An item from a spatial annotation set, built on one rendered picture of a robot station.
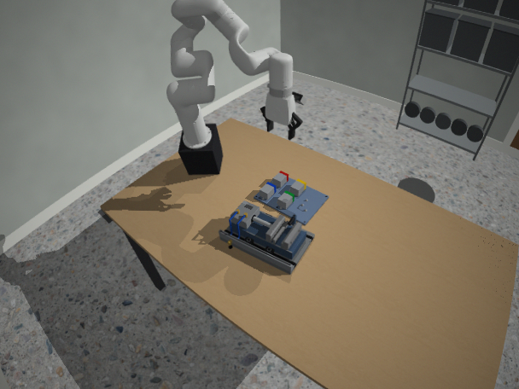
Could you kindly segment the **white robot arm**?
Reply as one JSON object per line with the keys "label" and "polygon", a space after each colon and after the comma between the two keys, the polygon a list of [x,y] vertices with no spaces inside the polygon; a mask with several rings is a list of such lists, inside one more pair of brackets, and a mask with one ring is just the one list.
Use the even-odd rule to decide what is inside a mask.
{"label": "white robot arm", "polygon": [[207,50],[193,51],[194,38],[205,27],[207,19],[230,40],[230,58],[243,73],[254,76],[270,70],[267,85],[270,95],[278,98],[294,95],[294,102],[305,105],[307,99],[292,92],[292,56],[274,48],[247,53],[240,44],[248,36],[249,27],[223,0],[176,0],[171,12],[183,24],[171,38],[172,75],[176,78],[201,76],[174,81],[166,89],[168,101],[184,131],[186,147],[203,148],[212,138],[208,127],[206,131],[199,104],[212,102],[215,97],[213,56]]}

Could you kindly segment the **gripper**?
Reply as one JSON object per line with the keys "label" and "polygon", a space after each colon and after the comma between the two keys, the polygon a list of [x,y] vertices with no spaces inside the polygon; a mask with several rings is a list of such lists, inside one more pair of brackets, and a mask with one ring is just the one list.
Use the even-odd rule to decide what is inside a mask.
{"label": "gripper", "polygon": [[[273,121],[289,127],[289,140],[294,138],[295,129],[302,124],[302,120],[295,114],[294,95],[278,98],[267,93],[265,106],[260,109],[265,118],[267,131],[271,131]],[[296,124],[295,122],[296,121]]]}

